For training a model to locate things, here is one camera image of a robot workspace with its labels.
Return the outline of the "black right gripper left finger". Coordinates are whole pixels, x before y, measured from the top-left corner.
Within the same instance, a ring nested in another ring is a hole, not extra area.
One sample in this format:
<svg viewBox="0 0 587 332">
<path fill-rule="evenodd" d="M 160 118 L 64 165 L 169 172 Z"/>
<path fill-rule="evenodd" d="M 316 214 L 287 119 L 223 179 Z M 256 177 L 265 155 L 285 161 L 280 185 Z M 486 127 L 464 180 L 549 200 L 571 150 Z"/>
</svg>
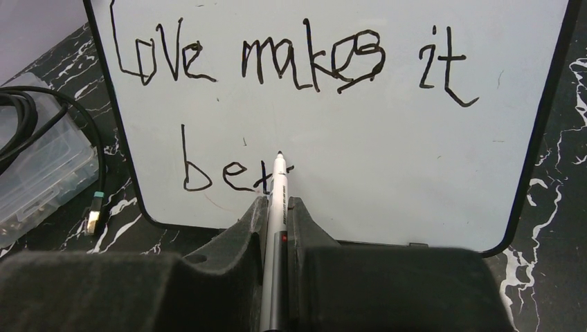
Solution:
<svg viewBox="0 0 587 332">
<path fill-rule="evenodd" d="M 257 331 L 268 201 L 186 256 L 21 252 L 1 263 L 2 331 Z"/>
</svg>

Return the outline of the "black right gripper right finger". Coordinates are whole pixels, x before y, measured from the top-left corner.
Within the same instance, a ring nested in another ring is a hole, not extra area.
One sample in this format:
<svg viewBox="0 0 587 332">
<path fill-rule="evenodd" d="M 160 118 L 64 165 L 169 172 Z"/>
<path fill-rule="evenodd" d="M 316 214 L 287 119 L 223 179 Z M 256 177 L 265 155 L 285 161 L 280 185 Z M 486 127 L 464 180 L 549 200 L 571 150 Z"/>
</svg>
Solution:
<svg viewBox="0 0 587 332">
<path fill-rule="evenodd" d="M 289 199 L 291 331 L 512 331 L 494 276 L 461 248 L 343 245 Z"/>
</svg>

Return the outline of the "small whiteboard black frame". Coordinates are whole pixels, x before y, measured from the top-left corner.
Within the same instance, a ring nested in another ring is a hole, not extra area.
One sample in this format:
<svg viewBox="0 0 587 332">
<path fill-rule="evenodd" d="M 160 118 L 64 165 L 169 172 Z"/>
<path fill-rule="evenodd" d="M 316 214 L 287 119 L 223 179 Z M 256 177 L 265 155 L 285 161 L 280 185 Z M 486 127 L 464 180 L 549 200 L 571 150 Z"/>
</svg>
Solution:
<svg viewBox="0 0 587 332">
<path fill-rule="evenodd" d="M 228 228 L 271 188 L 341 241 L 516 233 L 580 1 L 85 1 L 143 216 Z"/>
</svg>

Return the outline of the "white whiteboard marker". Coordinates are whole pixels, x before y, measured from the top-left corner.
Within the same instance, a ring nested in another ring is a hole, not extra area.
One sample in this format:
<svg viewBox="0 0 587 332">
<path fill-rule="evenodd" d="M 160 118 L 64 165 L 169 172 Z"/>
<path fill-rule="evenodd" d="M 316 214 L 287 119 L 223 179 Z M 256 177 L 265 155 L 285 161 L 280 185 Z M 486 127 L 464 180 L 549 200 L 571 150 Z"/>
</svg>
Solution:
<svg viewBox="0 0 587 332">
<path fill-rule="evenodd" d="M 264 256 L 260 331 L 284 331 L 287 295 L 287 163 L 279 151 L 273 163 Z"/>
</svg>

